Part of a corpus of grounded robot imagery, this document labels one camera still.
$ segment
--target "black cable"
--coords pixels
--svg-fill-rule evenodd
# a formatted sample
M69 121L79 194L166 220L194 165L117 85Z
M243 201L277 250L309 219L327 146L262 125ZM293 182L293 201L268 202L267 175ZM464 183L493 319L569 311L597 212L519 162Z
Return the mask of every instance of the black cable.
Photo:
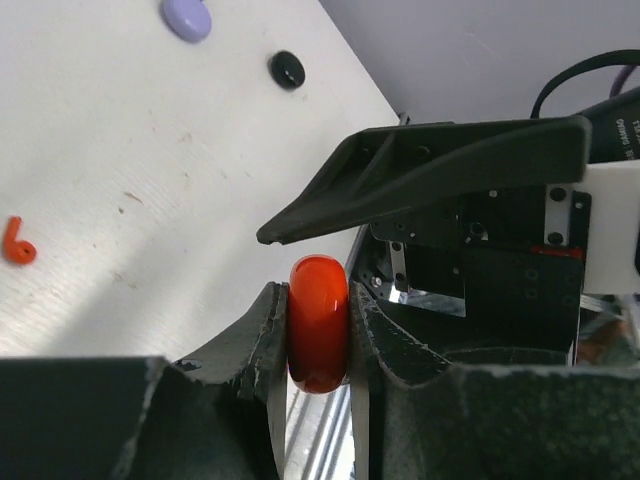
M556 88L583 73L615 65L640 65L640 50L616 50L588 58L553 77L542 89L531 110L531 118L540 118L542 103Z

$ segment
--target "lavender bead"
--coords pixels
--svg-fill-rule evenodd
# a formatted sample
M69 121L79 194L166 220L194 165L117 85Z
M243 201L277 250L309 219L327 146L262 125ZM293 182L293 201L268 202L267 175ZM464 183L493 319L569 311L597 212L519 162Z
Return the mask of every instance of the lavender bead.
M211 15L200 0L164 0L162 13L171 30L187 42L198 43L211 32Z

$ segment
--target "orange hook-shaped piece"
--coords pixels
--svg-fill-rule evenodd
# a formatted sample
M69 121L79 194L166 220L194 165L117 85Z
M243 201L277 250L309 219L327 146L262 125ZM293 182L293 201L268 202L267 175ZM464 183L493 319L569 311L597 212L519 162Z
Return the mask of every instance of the orange hook-shaped piece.
M28 265L36 259L36 247L25 240L18 240L22 219L10 217L2 240L2 250L7 260L18 265Z

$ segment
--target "orange bead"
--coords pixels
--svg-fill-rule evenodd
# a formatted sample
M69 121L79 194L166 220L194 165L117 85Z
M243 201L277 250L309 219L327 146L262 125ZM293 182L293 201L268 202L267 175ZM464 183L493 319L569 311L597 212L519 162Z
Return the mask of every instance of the orange bead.
M4 256L18 265L28 265L36 259L36 247L25 240L18 240L18 231L22 225L20 217L10 217L7 230L2 239Z
M291 270L287 314L289 372L308 393L328 393L347 372L349 292L340 263L305 257Z

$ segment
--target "black bead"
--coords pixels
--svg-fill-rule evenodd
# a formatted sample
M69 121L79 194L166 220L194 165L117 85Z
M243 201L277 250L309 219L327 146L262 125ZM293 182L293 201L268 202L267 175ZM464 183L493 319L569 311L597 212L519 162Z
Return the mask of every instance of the black bead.
M306 79L304 67L293 53L282 50L269 60L269 71L275 82L285 90L301 87Z
M567 198L567 191L560 187L552 188L551 192L549 192L549 197L551 197L551 200L554 202L561 202Z

